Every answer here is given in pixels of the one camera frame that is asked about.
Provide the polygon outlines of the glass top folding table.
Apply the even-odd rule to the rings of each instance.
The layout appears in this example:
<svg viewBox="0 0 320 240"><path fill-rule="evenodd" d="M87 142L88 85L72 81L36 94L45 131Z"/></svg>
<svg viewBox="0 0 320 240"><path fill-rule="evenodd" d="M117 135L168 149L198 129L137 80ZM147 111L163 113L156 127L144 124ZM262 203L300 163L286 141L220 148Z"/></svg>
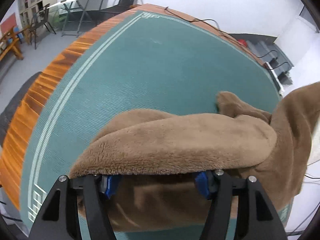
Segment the glass top folding table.
<svg viewBox="0 0 320 240"><path fill-rule="evenodd" d="M103 0L61 0L50 5L49 11L58 16L61 36L78 37L83 24L97 22L99 8L103 4Z"/></svg>

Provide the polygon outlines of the black leather seat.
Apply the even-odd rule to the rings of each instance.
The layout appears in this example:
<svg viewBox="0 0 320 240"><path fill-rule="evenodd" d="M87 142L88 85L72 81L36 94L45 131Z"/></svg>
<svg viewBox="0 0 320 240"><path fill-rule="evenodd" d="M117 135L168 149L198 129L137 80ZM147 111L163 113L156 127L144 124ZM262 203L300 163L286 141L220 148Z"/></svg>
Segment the black leather seat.
<svg viewBox="0 0 320 240"><path fill-rule="evenodd" d="M25 94L27 93L30 86L34 83L37 77L42 72L37 72L33 76L31 76L18 90L18 92L13 96L13 98L8 103L7 107L1 113L0 117L0 143L1 148L3 148L3 142L7 135L9 125L12 121L12 118L17 110L17 107L20 105L22 99L24 98Z"/></svg>

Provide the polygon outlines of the white power strip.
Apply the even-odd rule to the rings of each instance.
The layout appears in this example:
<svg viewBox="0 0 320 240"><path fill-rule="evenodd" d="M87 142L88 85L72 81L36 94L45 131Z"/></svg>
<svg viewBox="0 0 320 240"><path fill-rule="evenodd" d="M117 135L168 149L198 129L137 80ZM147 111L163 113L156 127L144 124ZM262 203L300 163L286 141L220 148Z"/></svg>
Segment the white power strip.
<svg viewBox="0 0 320 240"><path fill-rule="evenodd" d="M263 67L267 70L267 72L269 73L277 91L278 94L283 97L284 96L284 88L283 85L280 83L274 69L271 68L270 64L268 62L264 62Z"/></svg>

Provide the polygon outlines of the black metal chair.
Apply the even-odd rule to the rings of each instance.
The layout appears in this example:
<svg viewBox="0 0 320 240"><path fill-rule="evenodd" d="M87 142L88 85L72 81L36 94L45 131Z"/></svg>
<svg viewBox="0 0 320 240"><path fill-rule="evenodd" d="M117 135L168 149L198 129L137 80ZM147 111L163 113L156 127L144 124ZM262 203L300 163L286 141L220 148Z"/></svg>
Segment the black metal chair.
<svg viewBox="0 0 320 240"><path fill-rule="evenodd" d="M134 4L134 1L135 0L119 0L118 4L111 7L103 8L104 0L101 0L97 18L95 20L95 25L103 22L105 20L105 16L114 17L127 10L130 10L131 6Z"/></svg>

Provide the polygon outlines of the wooden chair with blue seat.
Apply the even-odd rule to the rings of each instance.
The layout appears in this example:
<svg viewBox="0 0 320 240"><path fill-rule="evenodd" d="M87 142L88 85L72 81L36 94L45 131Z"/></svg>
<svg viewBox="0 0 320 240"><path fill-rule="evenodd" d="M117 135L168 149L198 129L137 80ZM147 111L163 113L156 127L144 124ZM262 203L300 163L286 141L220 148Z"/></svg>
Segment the wooden chair with blue seat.
<svg viewBox="0 0 320 240"><path fill-rule="evenodd" d="M4 57L12 52L18 60L23 60L23 54L20 50L20 39L17 34L14 32L14 28L10 28L6 33L1 37L1 57L3 60Z"/></svg>

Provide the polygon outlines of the black power adapter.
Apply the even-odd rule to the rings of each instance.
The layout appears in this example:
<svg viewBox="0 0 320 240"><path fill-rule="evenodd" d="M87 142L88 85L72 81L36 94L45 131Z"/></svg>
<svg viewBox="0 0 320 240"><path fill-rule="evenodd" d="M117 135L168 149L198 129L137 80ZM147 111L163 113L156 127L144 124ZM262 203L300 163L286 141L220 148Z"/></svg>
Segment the black power adapter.
<svg viewBox="0 0 320 240"><path fill-rule="evenodd" d="M290 82L292 81L289 72L282 72L282 79L283 79L283 80L289 80Z"/></svg>
<svg viewBox="0 0 320 240"><path fill-rule="evenodd" d="M270 66L272 66L272 67L277 66L277 65L278 65L277 59L278 59L277 57L273 57L273 58L271 59L271 61L269 62Z"/></svg>

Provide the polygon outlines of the red ball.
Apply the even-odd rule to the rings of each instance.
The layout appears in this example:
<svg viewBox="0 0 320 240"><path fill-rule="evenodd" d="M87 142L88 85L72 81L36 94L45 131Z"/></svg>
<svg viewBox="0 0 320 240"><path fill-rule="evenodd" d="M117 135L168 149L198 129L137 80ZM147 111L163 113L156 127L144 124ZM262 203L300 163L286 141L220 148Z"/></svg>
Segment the red ball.
<svg viewBox="0 0 320 240"><path fill-rule="evenodd" d="M247 42L244 40L244 39L238 39L238 42L239 42L239 44L241 44L242 46L244 46L244 47L248 47L248 44L247 44Z"/></svg>

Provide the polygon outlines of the black chair near cabinet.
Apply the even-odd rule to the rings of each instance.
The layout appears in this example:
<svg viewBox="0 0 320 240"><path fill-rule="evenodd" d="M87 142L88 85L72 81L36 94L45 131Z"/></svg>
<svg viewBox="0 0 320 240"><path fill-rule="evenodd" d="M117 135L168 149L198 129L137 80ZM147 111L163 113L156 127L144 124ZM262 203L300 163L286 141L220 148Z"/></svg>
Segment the black chair near cabinet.
<svg viewBox="0 0 320 240"><path fill-rule="evenodd" d="M30 43L32 43L32 41L34 42L35 49L37 48L37 45L36 45L37 29L44 26L49 33L52 31L54 34L56 34L56 31L54 30L53 26L48 20L49 6L50 6L49 3L46 4L41 10L33 14L33 18L31 19L31 25L29 27Z"/></svg>

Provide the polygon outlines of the brown fleece garment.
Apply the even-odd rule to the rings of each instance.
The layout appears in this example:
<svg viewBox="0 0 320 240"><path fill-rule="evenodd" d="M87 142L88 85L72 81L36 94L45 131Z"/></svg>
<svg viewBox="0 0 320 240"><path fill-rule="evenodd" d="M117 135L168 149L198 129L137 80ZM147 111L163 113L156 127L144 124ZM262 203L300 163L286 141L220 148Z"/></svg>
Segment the brown fleece garment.
<svg viewBox="0 0 320 240"><path fill-rule="evenodd" d="M218 113L174 115L134 109L115 116L73 164L70 178L121 175L106 202L115 231L155 231L203 224L210 203L197 172L255 176L276 210L299 194L319 121L319 83L293 90L273 113L231 92Z"/></svg>

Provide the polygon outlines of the green table mat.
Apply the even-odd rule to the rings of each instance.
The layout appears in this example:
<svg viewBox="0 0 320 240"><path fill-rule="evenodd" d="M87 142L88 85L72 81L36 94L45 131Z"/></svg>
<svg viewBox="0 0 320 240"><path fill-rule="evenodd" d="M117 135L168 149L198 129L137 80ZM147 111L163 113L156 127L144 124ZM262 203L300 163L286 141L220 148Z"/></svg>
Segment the green table mat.
<svg viewBox="0 0 320 240"><path fill-rule="evenodd" d="M33 129L20 192L25 226L115 115L137 108L214 113L220 91L267 112L280 101L268 72L203 23L138 11L113 27L67 71Z"/></svg>

